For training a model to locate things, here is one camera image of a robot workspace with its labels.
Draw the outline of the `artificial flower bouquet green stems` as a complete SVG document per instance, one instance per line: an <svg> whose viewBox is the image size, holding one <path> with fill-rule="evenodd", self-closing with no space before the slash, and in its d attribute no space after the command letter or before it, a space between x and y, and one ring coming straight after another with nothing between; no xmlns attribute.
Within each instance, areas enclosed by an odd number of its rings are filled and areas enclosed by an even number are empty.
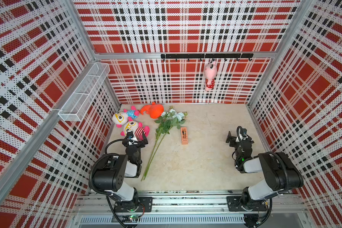
<svg viewBox="0 0 342 228"><path fill-rule="evenodd" d="M159 124L155 130L155 144L141 181L146 179L154 157L165 136L170 134L170 131L173 127L180 129L181 126L186 122L187 116L187 112L177 112L172 106L170 106L167 111L164 111L161 116L155 120L155 123Z"/></svg>

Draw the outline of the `pink tape dispenser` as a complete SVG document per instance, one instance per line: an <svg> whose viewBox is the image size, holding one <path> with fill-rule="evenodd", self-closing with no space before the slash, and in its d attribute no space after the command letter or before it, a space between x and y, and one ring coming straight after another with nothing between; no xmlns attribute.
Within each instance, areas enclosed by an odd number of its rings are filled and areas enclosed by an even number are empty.
<svg viewBox="0 0 342 228"><path fill-rule="evenodd" d="M186 127L181 127L180 128L180 134L181 134L181 144L182 145L187 145L189 143L188 141L188 131Z"/></svg>

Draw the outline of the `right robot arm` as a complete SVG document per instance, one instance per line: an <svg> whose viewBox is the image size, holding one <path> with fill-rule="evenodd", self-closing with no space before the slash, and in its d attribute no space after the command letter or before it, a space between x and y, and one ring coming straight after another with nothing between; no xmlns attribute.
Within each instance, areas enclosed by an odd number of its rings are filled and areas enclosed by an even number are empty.
<svg viewBox="0 0 342 228"><path fill-rule="evenodd" d="M304 179L285 153L265 152L252 156L254 141L247 134L247 129L238 126L236 136L228 132L226 143L234 148L232 158L234 166L240 173L263 173L263 180L253 186L244 188L238 207L253 211L261 203L273 197L301 188Z"/></svg>

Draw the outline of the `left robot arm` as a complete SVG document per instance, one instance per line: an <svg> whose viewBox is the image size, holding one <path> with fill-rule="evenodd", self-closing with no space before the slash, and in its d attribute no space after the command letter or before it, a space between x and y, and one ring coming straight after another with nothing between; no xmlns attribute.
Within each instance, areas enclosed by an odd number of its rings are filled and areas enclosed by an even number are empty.
<svg viewBox="0 0 342 228"><path fill-rule="evenodd" d="M108 153L114 143L121 142L125 154ZM111 141L102 155L92 166L89 175L89 187L116 202L118 206L131 212L139 208L139 196L136 188L128 185L125 178L138 178L142 171L141 149L148 144L145 133L137 138L134 132L128 132L123 139Z"/></svg>

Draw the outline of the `white fish plush pink fins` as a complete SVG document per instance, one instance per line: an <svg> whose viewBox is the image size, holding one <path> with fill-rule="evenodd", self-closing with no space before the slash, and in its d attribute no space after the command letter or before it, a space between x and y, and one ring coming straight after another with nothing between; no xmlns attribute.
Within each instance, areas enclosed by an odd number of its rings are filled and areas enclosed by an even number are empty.
<svg viewBox="0 0 342 228"><path fill-rule="evenodd" d="M149 126L143 126L142 123L139 123L137 121L128 121L123 126L123 131L121 132L121 136L126 136L128 132L133 132L134 136L138 140L142 141L150 133L150 128Z"/></svg>

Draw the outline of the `white fish plush blue fins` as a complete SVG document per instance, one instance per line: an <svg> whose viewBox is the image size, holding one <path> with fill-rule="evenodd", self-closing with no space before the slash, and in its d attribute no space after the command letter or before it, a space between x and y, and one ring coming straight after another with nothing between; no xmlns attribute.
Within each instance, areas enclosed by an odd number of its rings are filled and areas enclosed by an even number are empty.
<svg viewBox="0 0 342 228"><path fill-rule="evenodd" d="M140 115L140 112L136 109L135 106L131 106L130 110L124 109L123 112L119 111L112 116L112 121L116 125L117 128L122 127L128 121L135 120Z"/></svg>

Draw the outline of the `red whale plush toy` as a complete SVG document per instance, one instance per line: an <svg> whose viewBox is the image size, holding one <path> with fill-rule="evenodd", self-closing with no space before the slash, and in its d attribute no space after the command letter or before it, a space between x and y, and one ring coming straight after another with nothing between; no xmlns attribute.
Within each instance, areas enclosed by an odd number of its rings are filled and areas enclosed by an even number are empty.
<svg viewBox="0 0 342 228"><path fill-rule="evenodd" d="M158 119L164 112L164 107L162 104L156 104L153 102L151 105L147 104L139 110L140 114L148 114L152 119Z"/></svg>

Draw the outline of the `pink hanging plush doll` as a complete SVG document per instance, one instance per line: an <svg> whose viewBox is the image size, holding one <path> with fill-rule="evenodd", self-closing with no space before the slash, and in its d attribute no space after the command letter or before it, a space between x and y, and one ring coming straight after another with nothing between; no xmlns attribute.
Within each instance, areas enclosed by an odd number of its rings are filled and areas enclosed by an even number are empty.
<svg viewBox="0 0 342 228"><path fill-rule="evenodd" d="M205 76L205 91L208 92L214 88L217 71L218 70L216 60L212 61L204 67L203 75Z"/></svg>

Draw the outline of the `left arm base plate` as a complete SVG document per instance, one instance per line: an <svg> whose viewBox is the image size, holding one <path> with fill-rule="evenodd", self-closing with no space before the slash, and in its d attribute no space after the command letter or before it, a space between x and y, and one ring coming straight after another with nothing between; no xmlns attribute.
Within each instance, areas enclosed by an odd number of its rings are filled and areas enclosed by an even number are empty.
<svg viewBox="0 0 342 228"><path fill-rule="evenodd" d="M116 202L114 206L115 212L151 212L153 205L153 197L139 197L137 200L128 202Z"/></svg>

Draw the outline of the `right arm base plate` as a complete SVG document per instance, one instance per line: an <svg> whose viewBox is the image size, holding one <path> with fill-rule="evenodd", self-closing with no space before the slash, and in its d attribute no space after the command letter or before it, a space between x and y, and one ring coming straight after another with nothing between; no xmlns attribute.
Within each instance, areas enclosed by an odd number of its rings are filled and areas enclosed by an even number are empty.
<svg viewBox="0 0 342 228"><path fill-rule="evenodd" d="M263 200L244 200L241 199L241 196L228 196L227 206L230 212L267 211L267 206Z"/></svg>

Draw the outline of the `black hook rail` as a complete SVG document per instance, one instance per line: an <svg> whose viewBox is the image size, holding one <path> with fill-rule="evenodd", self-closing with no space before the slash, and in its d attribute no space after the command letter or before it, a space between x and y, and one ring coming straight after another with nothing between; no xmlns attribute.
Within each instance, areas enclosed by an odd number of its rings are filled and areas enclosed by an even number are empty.
<svg viewBox="0 0 342 228"><path fill-rule="evenodd" d="M252 59L253 53L227 53L227 54L212 54L212 53L199 53L199 54L161 54L161 59Z"/></svg>

